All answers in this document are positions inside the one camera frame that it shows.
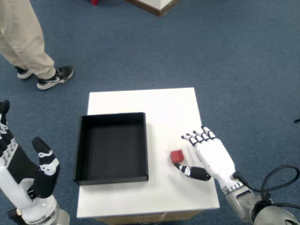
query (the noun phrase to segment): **robot wrist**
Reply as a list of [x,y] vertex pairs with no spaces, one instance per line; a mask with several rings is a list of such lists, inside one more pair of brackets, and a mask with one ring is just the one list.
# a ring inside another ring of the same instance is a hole
[[232,185],[232,186],[230,186],[230,187],[226,187],[226,188],[224,188],[224,189],[222,189],[222,190],[223,190],[224,194],[227,195],[227,194],[229,194],[230,192],[232,192],[232,191],[234,191],[234,190],[236,190],[236,189],[239,189],[239,188],[241,188],[241,187],[243,187],[243,186],[244,186],[244,185],[243,185],[242,182],[237,182],[237,183],[235,183],[234,185]]

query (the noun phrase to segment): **beige pants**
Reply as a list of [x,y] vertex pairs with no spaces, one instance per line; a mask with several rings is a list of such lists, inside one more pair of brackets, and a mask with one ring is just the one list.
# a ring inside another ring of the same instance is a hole
[[54,76],[54,61],[45,53],[43,32],[29,0],[0,0],[0,53],[38,78]]

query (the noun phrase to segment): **black tray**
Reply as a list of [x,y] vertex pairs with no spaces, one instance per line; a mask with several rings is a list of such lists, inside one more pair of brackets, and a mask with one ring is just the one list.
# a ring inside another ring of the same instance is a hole
[[147,180],[145,113],[82,116],[74,171],[77,184]]

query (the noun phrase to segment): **red cube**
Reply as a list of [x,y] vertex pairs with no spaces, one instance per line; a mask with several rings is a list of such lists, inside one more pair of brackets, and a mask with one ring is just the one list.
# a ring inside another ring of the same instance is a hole
[[181,163],[183,161],[183,159],[184,159],[181,150],[171,151],[170,157],[171,157],[171,160],[172,160],[173,164],[174,163]]
[[99,0],[90,0],[92,5],[96,6],[99,3]]

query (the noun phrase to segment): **sneaker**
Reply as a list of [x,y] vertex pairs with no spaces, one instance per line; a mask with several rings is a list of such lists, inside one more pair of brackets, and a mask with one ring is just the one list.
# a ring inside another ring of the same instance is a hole
[[74,69],[72,67],[56,68],[56,73],[53,77],[47,80],[39,79],[37,88],[40,90],[47,90],[59,83],[64,83],[73,76]]
[[33,73],[31,71],[29,71],[28,69],[22,69],[19,67],[15,67],[18,71],[18,78],[21,80],[26,80],[28,79]]

